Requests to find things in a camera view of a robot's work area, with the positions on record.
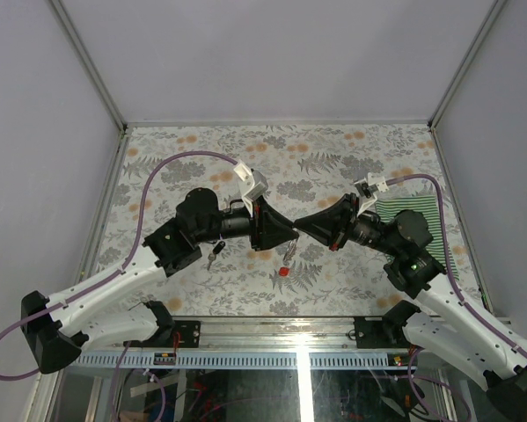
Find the silver keyring with keys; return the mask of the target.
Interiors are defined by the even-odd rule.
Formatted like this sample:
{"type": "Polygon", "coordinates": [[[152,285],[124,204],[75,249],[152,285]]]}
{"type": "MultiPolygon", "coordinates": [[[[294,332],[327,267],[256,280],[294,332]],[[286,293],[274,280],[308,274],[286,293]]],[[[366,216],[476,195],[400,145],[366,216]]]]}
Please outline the silver keyring with keys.
{"type": "Polygon", "coordinates": [[[287,250],[285,251],[282,259],[282,263],[285,266],[290,266],[290,262],[296,253],[297,241],[298,239],[295,238],[288,243],[287,250]]]}

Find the red key tag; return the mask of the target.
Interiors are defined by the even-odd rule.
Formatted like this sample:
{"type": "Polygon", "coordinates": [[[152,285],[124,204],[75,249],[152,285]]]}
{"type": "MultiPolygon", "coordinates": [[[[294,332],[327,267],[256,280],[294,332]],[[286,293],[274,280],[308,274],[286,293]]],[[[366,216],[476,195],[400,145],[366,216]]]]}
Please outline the red key tag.
{"type": "Polygon", "coordinates": [[[282,277],[286,277],[289,275],[289,272],[290,272],[290,268],[287,267],[287,266],[282,266],[280,269],[279,269],[279,275],[282,276],[282,277]]]}

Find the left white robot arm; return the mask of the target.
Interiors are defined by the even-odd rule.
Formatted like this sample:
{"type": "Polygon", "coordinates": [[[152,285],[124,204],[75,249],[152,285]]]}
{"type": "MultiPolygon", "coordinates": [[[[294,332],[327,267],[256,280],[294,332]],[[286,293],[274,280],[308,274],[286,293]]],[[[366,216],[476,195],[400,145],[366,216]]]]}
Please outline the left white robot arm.
{"type": "Polygon", "coordinates": [[[201,258],[201,244],[248,237],[255,251],[296,240],[292,222],[258,198],[252,207],[233,200],[218,207],[216,194],[195,188],[176,207],[175,216],[145,237],[130,262],[121,262],[62,292],[32,291],[20,305],[21,331],[43,374],[57,372],[82,352],[113,343],[135,341],[168,345],[172,316],[162,302],[109,316],[103,310],[149,282],[167,280],[201,258]]]}

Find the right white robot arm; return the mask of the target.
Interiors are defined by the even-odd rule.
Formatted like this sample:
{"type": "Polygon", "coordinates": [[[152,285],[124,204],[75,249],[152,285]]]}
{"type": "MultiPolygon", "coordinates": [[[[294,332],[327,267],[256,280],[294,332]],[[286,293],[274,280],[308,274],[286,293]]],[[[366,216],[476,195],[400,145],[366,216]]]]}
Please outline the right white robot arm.
{"type": "Polygon", "coordinates": [[[355,195],[294,225],[332,251],[352,241],[391,257],[388,280],[407,300],[386,314],[384,340],[423,348],[468,375],[510,421],[527,421],[527,339],[478,305],[427,250],[422,213],[398,212],[388,223],[361,211],[355,195]]]}

